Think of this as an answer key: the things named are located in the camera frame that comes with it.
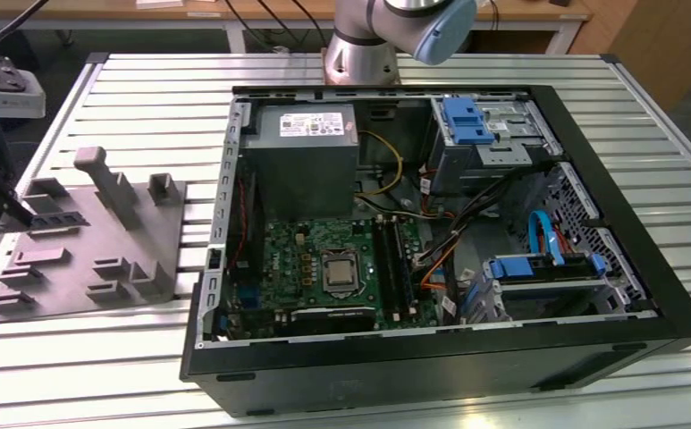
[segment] gray holder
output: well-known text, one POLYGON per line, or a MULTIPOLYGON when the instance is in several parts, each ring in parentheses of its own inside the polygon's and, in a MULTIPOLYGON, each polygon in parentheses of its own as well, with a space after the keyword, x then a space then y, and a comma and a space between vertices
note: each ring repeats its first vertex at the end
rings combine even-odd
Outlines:
POLYGON ((30 183, 24 201, 36 213, 77 211, 90 226, 21 234, 0 273, 0 322, 173 299, 185 182, 165 173, 130 184, 105 160, 104 148, 78 149, 76 168, 96 186, 30 183))

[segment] blue plastic latch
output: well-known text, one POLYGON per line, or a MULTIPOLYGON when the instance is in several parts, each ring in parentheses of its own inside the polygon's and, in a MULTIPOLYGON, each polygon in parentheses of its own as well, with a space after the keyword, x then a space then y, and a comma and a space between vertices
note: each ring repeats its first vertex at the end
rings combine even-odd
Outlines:
POLYGON ((489 145, 497 141, 486 127, 485 113, 470 97, 444 98, 443 109, 458 145, 489 145))
POLYGON ((498 259, 491 261, 491 273, 494 274, 495 279, 501 279, 505 277, 505 266, 502 266, 502 262, 498 259))
POLYGON ((599 275, 605 275, 607 272, 606 258, 603 258, 598 253, 593 253, 591 259, 593 264, 595 265, 597 273, 599 275))
POLYGON ((502 261, 507 276, 522 277, 534 275, 534 270, 531 269, 531 264, 527 257, 507 257, 499 259, 499 261, 502 261))

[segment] motherboard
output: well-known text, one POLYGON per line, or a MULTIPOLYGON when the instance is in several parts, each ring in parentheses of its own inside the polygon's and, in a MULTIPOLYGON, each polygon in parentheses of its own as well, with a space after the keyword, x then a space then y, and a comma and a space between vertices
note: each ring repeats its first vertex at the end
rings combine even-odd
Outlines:
POLYGON ((268 223, 263 281, 237 292, 241 335, 436 326, 434 298, 420 299, 408 271, 419 251, 414 220, 268 223))

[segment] ram slot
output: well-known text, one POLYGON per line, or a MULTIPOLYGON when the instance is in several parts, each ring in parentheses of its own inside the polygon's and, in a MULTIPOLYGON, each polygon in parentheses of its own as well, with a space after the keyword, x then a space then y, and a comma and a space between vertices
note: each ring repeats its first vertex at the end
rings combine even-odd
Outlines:
POLYGON ((400 313, 398 309, 396 283, 394 281, 394 264, 391 263, 394 247, 391 246, 387 230, 386 219, 379 218, 372 222, 374 261, 380 280, 383 313, 386 320, 398 322, 400 320, 400 313))
POLYGON ((402 232, 399 230, 400 223, 394 220, 388 225, 388 237, 394 243, 394 249, 396 250, 394 264, 396 266, 398 276, 395 279, 395 284, 400 297, 399 302, 402 307, 402 314, 412 316, 418 313, 418 309, 415 308, 415 293, 412 292, 411 272, 404 248, 404 240, 402 239, 402 232))

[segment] yellow wire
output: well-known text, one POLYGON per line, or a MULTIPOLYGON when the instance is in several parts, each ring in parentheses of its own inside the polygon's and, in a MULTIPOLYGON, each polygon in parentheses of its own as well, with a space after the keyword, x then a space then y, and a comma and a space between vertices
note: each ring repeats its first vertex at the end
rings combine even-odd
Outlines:
POLYGON ((398 183, 402 181, 402 176, 404 174, 404 159, 402 158, 402 154, 398 153, 398 150, 394 147, 394 145, 391 144, 391 142, 388 140, 386 140, 386 138, 383 136, 380 136, 378 133, 371 132, 368 130, 362 130, 359 132, 363 134, 370 134, 372 137, 375 137, 378 140, 380 140, 383 142, 383 144, 388 147, 388 149, 391 149, 391 152, 394 152, 394 155, 396 156, 396 160, 398 160, 396 178, 384 188, 380 188, 379 190, 371 190, 370 192, 359 192, 356 194, 359 197, 367 197, 370 195, 382 194, 383 192, 386 192, 387 190, 394 188, 394 186, 396 186, 398 183))

